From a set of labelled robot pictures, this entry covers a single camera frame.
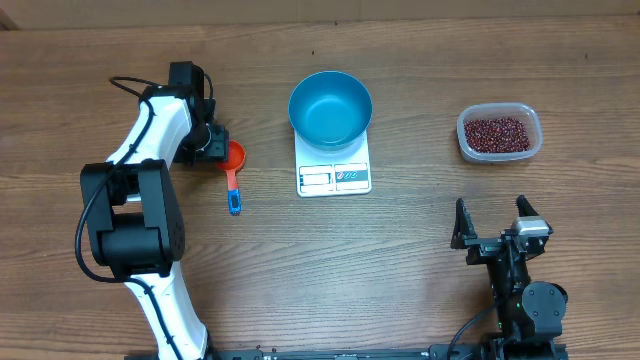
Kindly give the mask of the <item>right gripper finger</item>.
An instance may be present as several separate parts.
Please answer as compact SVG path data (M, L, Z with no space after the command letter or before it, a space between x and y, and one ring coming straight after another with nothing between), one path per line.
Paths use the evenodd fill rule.
M468 212L464 199L456 201L455 224L450 246L452 249L466 249L478 238L475 227Z
M524 195L519 195L516 198L516 207L518 209L519 217L539 215Z

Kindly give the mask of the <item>orange measuring scoop blue handle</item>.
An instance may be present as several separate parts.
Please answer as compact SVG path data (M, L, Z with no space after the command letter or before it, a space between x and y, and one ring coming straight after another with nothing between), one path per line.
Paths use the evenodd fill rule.
M241 193L237 180L237 173L243 168L246 161L246 151L243 146L235 141L229 142L228 159L218 163L217 168L223 171L227 179L227 199L231 215L239 215L242 211Z

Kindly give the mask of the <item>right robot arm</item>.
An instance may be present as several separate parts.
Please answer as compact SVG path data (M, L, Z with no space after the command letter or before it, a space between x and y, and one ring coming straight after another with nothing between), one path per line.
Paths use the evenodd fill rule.
M566 359L566 347L555 339L562 334L568 294L550 282L534 282L527 262L545 252L553 228L525 196L516 199L518 216L512 225L491 238L481 238L463 199L456 201L453 249L467 252L466 263L487 268L493 304L475 315L454 335L448 359ZM499 330L477 344L459 342L464 332L495 312Z

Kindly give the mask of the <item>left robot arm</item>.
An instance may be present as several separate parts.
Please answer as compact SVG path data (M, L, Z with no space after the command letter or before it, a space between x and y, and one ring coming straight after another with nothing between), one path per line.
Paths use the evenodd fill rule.
M158 359L214 359L211 335L184 280L186 230L170 167L221 162L215 152L211 85L148 82L119 148L80 174L83 211L76 262L90 279L123 284L137 300Z

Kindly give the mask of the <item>white digital kitchen scale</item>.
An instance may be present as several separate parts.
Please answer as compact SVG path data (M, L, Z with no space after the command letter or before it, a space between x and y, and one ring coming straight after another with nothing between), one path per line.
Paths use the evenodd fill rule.
M363 195L372 190L368 134L339 150L311 146L297 133L296 191L302 198Z

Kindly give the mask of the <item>blue plastic bowl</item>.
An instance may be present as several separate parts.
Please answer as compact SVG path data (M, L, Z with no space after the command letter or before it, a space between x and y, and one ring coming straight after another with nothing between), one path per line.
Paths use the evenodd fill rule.
M349 73L311 74L292 90L288 117L295 133L323 150L343 149L366 133L374 115L368 88Z

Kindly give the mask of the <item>red adzuki beans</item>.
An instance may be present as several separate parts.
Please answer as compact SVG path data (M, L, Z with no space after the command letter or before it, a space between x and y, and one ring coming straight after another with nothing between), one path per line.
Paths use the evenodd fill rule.
M479 153L518 153L530 148L526 128L515 118L474 119L463 129L469 147Z

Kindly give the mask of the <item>clear plastic container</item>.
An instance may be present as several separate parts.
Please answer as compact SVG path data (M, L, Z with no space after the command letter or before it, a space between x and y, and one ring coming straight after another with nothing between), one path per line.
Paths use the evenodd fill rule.
M515 102L468 107L457 119L456 133L462 157L473 163L524 160L544 142L537 113Z

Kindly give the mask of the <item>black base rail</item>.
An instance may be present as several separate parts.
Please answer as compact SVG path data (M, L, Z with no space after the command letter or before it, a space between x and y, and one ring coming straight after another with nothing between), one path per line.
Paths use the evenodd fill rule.
M448 345L436 344L426 349L374 349L264 352L260 349L219 351L209 356L213 360L447 360L481 359L477 346L455 345L448 355Z

